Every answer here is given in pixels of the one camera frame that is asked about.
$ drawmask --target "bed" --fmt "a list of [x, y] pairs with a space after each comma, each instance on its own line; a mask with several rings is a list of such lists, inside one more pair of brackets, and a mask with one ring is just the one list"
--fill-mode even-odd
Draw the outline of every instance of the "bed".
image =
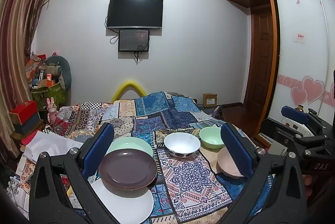
[[[170, 133], [181, 131], [199, 137], [202, 128], [213, 125], [220, 127], [225, 123], [200, 111], [190, 97], [156, 92], [138, 99], [118, 100], [113, 104], [83, 102], [62, 107], [53, 131], [84, 143], [105, 122], [113, 125], [114, 139], [137, 137], [151, 145], [154, 151], [158, 179], [150, 188], [155, 203], [152, 214], [144, 223], [216, 223], [247, 182], [246, 178], [233, 179], [221, 172], [216, 162], [218, 151], [201, 147], [195, 157], [180, 159], [173, 157], [166, 149], [164, 138]], [[240, 129], [237, 130], [241, 136], [248, 138]], [[44, 130], [44, 133], [49, 134], [50, 130]], [[11, 189], [7, 191], [19, 187], [28, 195], [34, 168], [35, 165], [27, 160], [20, 179], [13, 178]], [[185, 168], [189, 174], [197, 174], [198, 179], [181, 175], [181, 170]], [[97, 172], [88, 181], [93, 183], [98, 178]], [[251, 215], [262, 208], [272, 179], [269, 175]], [[62, 180], [76, 212], [85, 214], [67, 177], [63, 176]]]

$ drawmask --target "checkered fabric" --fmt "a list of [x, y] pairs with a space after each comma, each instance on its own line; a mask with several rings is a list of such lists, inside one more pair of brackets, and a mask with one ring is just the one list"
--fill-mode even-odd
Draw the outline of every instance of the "checkered fabric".
[[101, 108], [101, 103], [95, 103], [95, 102], [83, 102], [79, 104], [80, 110], [97, 110]]

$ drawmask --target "white bowl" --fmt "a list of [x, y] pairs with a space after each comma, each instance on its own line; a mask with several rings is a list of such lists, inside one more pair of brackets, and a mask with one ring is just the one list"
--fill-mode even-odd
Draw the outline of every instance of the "white bowl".
[[189, 133], [171, 133], [164, 139], [164, 145], [179, 158], [186, 158], [200, 147], [197, 137]]

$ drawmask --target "plate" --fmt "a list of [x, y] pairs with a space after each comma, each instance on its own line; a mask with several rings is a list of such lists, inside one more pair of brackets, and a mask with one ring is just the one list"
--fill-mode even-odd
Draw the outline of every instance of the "plate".
[[100, 163], [101, 179], [123, 190], [148, 186], [157, 177], [157, 164], [146, 152], [138, 149], [118, 149], [108, 153]]
[[134, 148], [138, 150], [142, 150], [148, 153], [151, 157], [153, 156], [153, 151], [151, 146], [145, 142], [144, 140], [136, 137], [121, 137], [114, 140], [111, 145], [109, 146], [106, 154], [124, 148]]
[[120, 224], [139, 224], [151, 215], [153, 196], [148, 187], [135, 191], [119, 190], [105, 186], [101, 179], [91, 186]]
[[217, 154], [217, 163], [221, 170], [229, 177], [242, 178], [244, 177], [238, 170], [234, 160], [232, 159], [228, 149], [222, 148]]
[[171, 133], [164, 138], [164, 145], [179, 158], [186, 158], [196, 152], [200, 141], [190, 133]]

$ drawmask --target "television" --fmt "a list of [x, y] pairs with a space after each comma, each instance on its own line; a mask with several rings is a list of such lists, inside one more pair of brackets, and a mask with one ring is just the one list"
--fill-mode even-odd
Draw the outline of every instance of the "television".
[[107, 28], [162, 28], [163, 0], [110, 0]]
[[119, 52], [149, 51], [148, 29], [120, 29]]

